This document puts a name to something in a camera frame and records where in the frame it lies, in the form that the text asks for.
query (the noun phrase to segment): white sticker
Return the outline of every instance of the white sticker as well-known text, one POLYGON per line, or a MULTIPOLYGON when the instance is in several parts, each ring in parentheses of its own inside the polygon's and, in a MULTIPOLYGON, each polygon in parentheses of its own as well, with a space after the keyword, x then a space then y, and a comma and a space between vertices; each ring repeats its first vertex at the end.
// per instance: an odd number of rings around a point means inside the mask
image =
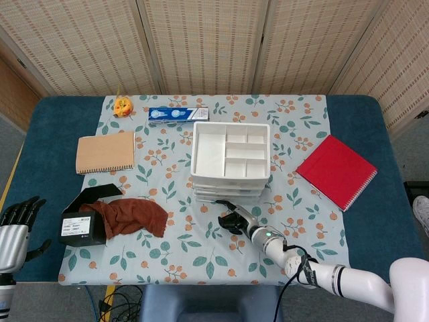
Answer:
POLYGON ((61 236, 89 233, 91 217, 65 218, 62 220, 61 236))

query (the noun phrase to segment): woven screen panel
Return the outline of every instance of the woven screen panel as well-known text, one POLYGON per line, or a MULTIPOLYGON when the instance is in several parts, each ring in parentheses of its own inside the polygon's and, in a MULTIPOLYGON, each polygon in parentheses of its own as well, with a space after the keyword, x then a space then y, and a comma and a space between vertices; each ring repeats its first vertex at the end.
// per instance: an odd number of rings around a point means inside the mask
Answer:
POLYGON ((126 0, 0 1, 0 24, 58 95, 155 92, 126 0))
POLYGON ((278 1, 265 31, 253 91, 326 94, 379 3, 278 1))
POLYGON ((264 0, 145 0, 166 92, 247 93, 264 0))
POLYGON ((391 0, 368 32, 332 93, 375 97, 393 131, 424 100, 429 105, 429 1, 391 0))

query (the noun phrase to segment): toothpaste box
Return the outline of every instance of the toothpaste box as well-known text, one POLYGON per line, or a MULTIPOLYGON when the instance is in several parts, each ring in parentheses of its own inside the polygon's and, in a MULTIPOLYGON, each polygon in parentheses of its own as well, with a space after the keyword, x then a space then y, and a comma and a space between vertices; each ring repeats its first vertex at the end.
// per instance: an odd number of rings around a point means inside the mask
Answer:
POLYGON ((150 107, 149 123, 208 121, 208 107, 150 107))

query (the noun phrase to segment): brown cloth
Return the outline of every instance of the brown cloth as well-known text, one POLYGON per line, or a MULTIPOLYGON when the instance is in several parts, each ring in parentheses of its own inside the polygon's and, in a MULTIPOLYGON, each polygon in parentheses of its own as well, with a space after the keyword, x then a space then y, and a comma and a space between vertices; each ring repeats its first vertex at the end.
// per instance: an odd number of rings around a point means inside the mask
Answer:
POLYGON ((118 199, 109 204, 96 201, 83 204, 79 211, 98 211, 105 222, 108 239, 120 233, 133 233, 141 228, 163 237, 168 214, 157 203, 144 199, 118 199))

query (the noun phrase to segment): white shoe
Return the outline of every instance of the white shoe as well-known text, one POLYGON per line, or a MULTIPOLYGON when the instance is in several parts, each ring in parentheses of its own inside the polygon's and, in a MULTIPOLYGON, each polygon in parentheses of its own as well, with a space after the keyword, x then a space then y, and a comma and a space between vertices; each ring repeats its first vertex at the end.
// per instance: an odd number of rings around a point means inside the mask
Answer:
POLYGON ((413 201, 413 213, 429 237, 429 198, 418 196, 413 201))

